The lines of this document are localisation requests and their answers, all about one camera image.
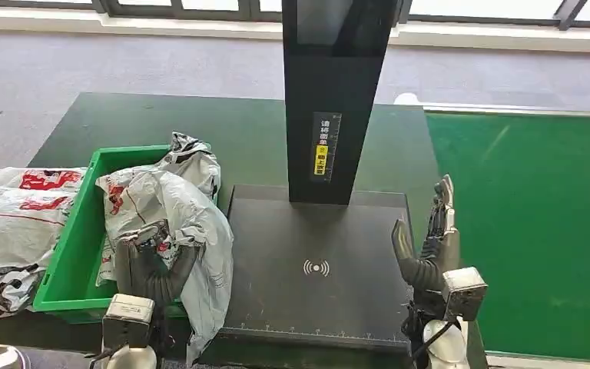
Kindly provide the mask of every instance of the plastic mailing bag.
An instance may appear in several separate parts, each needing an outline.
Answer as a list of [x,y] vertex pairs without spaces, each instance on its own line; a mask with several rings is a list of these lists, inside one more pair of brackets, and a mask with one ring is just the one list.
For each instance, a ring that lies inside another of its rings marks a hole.
[[177,175],[148,171],[137,176],[127,192],[142,216],[144,209],[160,205],[174,254],[181,248],[200,249],[180,294],[193,329],[187,346],[187,363],[191,364],[223,326],[231,293],[234,236],[218,207]]
[[0,317],[32,303],[74,196],[0,187]]
[[[220,188],[220,166],[216,156],[211,153],[209,146],[196,139],[181,133],[173,132],[171,137],[171,147],[168,153],[157,163],[153,165],[139,165],[137,167],[124,168],[115,171],[109,175],[104,175],[96,181],[96,185],[105,191],[105,217],[106,229],[108,236],[104,240],[101,266],[96,278],[96,286],[101,286],[106,280],[115,281],[114,276],[114,249],[111,246],[114,238],[128,231],[136,231],[143,224],[161,220],[161,216],[154,214],[152,206],[144,213],[143,217],[138,217],[136,213],[129,212],[121,214],[121,206],[130,205],[128,196],[124,193],[125,188],[130,184],[132,179],[146,171],[168,171],[179,175],[205,194],[209,199],[213,199]],[[172,249],[167,245],[166,248],[158,250],[158,254],[164,259],[167,267],[171,267],[174,262]]]
[[0,186],[25,190],[78,192],[87,168],[0,169]]

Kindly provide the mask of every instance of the robotic arm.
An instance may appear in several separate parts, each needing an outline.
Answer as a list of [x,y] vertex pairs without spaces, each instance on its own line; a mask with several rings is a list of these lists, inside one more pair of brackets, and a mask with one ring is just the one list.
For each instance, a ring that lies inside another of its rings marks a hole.
[[115,240],[119,294],[103,317],[103,351],[90,367],[99,360],[107,369],[161,367],[165,349],[174,344],[165,308],[180,295],[201,251],[182,247],[166,268],[156,250],[167,238],[167,221],[159,220]]
[[412,353],[407,367],[417,369],[469,368],[466,359],[466,325],[474,321],[487,284],[475,268],[459,269],[460,233],[455,227],[453,183],[445,175],[435,186],[422,252],[417,258],[410,226],[397,219],[392,232],[393,249],[401,276],[413,289],[408,318],[402,332],[410,339]]

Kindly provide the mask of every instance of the scale plate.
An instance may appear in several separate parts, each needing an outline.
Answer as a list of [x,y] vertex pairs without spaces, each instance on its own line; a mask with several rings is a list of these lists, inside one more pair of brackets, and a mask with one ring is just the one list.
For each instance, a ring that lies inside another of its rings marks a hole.
[[221,332],[286,343],[407,352],[412,288],[390,232],[404,194],[354,192],[349,206],[290,203],[288,189],[237,185],[234,279]]

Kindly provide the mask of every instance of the white window sill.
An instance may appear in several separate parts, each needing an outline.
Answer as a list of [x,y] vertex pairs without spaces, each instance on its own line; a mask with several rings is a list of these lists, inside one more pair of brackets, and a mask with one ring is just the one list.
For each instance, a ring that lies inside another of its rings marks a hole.
[[[0,30],[281,39],[281,24],[109,18],[91,11],[0,8]],[[590,29],[410,22],[390,34],[391,45],[590,52]]]

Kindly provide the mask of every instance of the green tabletop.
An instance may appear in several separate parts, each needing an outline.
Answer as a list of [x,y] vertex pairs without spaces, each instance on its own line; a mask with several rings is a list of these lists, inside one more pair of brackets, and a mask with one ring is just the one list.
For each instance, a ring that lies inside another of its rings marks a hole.
[[[286,185],[286,128],[283,101],[189,98],[157,95],[81,94],[44,143],[31,167],[84,166],[98,148],[166,144],[172,131],[211,144],[222,167],[219,206],[227,209],[235,184]],[[439,178],[433,144],[420,108],[375,105],[363,146],[356,190],[405,192],[413,232],[423,238]],[[44,321],[35,329],[35,321]],[[183,322],[176,322],[177,330]],[[71,326],[54,317],[28,314],[0,321],[0,342],[12,329],[39,335],[37,347],[90,351],[98,346],[98,324]],[[56,341],[56,334],[81,334],[89,341]],[[472,367],[486,367],[477,324],[469,331]],[[218,337],[204,360],[216,364],[268,367],[386,367],[398,360],[375,353],[315,347],[284,347]]]

